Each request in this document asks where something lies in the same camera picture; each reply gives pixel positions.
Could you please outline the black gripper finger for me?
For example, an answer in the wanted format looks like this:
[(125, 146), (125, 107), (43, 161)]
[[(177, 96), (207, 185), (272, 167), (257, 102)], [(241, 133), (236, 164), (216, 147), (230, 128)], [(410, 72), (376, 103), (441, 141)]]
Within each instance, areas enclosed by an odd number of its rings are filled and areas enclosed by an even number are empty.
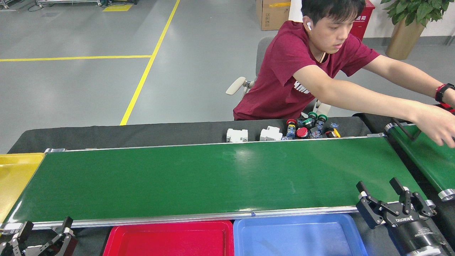
[(24, 222), (20, 231), (13, 235), (12, 239), (7, 242), (2, 242), (0, 246), (1, 256), (25, 256), (25, 242), (29, 238), (34, 224), (32, 222)]
[(29, 246), (25, 249), (26, 256), (72, 256), (78, 240), (71, 229), (73, 219), (66, 217), (62, 222), (62, 230), (50, 241), (39, 246)]

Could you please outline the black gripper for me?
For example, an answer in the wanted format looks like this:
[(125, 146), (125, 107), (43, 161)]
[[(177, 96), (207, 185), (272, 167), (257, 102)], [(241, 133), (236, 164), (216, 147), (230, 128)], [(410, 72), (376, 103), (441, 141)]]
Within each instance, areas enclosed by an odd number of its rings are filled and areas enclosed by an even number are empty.
[(356, 208), (366, 224), (374, 229), (385, 219), (389, 236), (401, 254), (442, 254), (441, 241), (426, 222), (434, 215), (433, 203), (428, 204), (420, 193), (411, 192), (395, 177), (389, 183), (403, 206), (403, 213), (397, 216), (387, 203), (371, 196), (363, 181), (357, 183), (360, 194)]

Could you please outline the person's right hand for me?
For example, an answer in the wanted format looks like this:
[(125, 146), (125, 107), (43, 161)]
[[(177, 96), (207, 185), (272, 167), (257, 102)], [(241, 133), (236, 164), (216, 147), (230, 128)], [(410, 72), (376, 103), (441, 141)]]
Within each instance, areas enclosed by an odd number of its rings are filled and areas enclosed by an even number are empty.
[(412, 121), (437, 145), (455, 147), (455, 117), (447, 110), (420, 103)]

